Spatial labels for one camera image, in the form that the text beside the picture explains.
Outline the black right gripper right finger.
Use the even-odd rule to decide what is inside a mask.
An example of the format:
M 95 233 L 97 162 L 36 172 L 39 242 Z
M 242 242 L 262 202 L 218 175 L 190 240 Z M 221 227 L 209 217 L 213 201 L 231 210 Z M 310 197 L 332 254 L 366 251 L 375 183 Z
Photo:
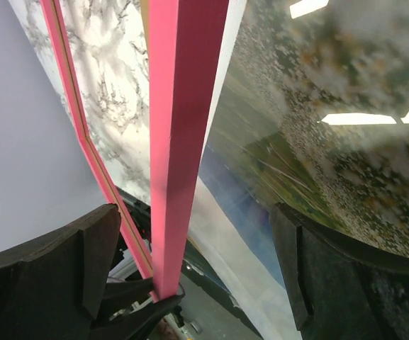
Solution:
M 269 216 L 303 339 L 409 339 L 409 258 L 326 227 L 285 203 Z

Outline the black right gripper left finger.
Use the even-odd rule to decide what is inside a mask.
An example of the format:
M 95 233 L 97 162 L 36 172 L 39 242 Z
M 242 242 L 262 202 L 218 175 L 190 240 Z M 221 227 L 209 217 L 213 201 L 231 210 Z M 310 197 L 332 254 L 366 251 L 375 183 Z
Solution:
M 0 339 L 86 339 L 97 318 L 121 215 L 102 205 L 0 252 Z

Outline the landscape photo print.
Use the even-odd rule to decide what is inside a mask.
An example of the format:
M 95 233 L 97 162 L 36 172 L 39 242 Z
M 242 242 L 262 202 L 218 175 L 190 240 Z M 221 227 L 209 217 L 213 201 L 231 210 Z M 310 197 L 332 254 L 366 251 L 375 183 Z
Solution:
M 409 258 L 409 1 L 245 1 L 191 238 L 263 339 L 299 339 L 274 206 Z

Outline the pink wooden picture frame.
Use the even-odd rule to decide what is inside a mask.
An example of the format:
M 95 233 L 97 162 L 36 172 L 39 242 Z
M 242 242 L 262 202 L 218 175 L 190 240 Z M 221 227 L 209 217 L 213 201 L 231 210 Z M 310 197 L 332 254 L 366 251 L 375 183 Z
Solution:
M 152 246 L 124 205 L 121 232 L 156 300 L 176 294 L 218 68 L 226 1 L 149 3 Z

